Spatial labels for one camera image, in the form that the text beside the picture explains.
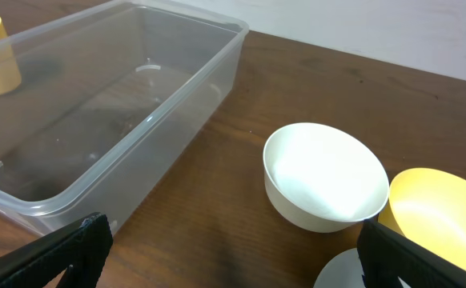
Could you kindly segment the yellow bowl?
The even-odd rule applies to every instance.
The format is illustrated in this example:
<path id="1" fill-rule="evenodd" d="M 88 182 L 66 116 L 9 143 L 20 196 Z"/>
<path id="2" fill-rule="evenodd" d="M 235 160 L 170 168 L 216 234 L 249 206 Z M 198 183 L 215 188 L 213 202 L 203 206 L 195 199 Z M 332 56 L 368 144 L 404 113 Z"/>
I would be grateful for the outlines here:
<path id="1" fill-rule="evenodd" d="M 390 184 L 378 222 L 466 270 L 466 180 L 431 168 L 412 168 Z"/>

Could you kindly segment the white bowl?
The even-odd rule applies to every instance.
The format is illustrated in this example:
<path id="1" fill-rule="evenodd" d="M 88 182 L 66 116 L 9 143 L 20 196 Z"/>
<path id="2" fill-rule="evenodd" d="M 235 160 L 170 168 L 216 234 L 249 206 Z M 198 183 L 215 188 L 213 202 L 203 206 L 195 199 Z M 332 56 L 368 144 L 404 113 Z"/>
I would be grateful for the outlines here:
<path id="1" fill-rule="evenodd" d="M 273 132 L 263 147 L 269 201 L 291 224 L 331 233 L 376 216 L 389 199 L 381 161 L 334 127 L 298 122 Z"/>

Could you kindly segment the grey bowl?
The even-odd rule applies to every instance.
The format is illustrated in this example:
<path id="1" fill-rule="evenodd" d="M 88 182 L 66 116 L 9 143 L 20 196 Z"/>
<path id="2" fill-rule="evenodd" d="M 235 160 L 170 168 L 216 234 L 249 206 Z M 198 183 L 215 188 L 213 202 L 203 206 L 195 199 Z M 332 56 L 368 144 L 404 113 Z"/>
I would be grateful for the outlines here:
<path id="1" fill-rule="evenodd" d="M 356 248 L 336 255 L 321 270 L 314 288 L 365 288 L 364 272 Z"/>

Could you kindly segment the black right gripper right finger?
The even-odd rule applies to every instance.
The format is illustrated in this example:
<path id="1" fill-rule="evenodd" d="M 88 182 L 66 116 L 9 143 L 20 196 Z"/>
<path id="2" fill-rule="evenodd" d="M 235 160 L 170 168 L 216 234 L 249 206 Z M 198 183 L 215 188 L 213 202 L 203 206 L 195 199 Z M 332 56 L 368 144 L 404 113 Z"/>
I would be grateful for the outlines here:
<path id="1" fill-rule="evenodd" d="M 367 288 L 466 288 L 466 271 L 373 219 L 363 222 L 357 251 Z"/>

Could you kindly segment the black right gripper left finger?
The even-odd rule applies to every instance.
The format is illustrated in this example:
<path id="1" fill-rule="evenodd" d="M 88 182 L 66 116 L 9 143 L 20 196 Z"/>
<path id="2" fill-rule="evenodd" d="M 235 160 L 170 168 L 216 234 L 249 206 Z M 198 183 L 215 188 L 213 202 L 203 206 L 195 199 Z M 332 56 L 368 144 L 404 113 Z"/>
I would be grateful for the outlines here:
<path id="1" fill-rule="evenodd" d="M 95 287 L 113 244 L 105 214 L 93 213 L 0 257 L 0 287 Z"/>

